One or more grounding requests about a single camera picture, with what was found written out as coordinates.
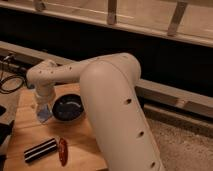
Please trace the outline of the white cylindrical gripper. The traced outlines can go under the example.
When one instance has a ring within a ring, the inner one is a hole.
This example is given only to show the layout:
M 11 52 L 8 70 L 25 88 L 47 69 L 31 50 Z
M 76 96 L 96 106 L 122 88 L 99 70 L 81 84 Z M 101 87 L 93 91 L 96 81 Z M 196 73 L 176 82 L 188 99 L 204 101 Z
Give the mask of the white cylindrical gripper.
M 35 113 L 39 121 L 41 120 L 40 118 L 41 105 L 48 104 L 49 111 L 53 115 L 54 102 L 52 101 L 55 99 L 55 96 L 56 93 L 53 84 L 35 86 L 35 99 L 36 99 Z

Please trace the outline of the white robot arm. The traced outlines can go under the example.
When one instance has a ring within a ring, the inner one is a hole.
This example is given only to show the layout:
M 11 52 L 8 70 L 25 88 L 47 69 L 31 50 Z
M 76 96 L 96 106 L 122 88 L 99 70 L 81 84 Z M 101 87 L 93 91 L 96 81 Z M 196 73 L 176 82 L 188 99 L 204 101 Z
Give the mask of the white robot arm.
M 109 171 L 165 171 L 138 101 L 141 66 L 129 53 L 59 66 L 44 60 L 27 71 L 39 104 L 55 98 L 56 83 L 78 83 L 84 110 Z

